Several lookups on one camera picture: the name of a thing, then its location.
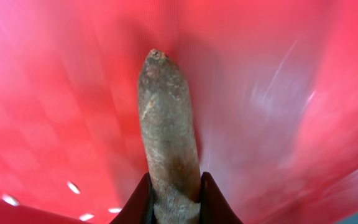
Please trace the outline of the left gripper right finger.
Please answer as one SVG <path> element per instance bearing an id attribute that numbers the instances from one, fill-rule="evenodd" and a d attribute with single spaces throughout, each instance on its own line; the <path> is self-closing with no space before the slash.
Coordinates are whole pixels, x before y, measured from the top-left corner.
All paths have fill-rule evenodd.
<path id="1" fill-rule="evenodd" d="M 201 224 L 242 224 L 209 172 L 201 176 Z"/>

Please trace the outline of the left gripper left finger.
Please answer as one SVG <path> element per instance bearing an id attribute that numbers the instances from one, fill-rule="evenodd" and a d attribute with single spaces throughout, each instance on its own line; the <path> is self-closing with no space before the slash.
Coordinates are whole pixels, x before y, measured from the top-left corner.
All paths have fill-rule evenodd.
<path id="1" fill-rule="evenodd" d="M 154 224 L 154 190 L 146 173 L 110 224 Z"/>

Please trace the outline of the brown carrot piece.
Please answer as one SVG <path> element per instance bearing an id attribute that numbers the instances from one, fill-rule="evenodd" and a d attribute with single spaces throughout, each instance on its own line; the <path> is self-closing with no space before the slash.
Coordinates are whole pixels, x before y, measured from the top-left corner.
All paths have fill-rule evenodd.
<path id="1" fill-rule="evenodd" d="M 152 49 L 138 83 L 139 121 L 157 223 L 199 223 L 201 174 L 188 82 Z"/>

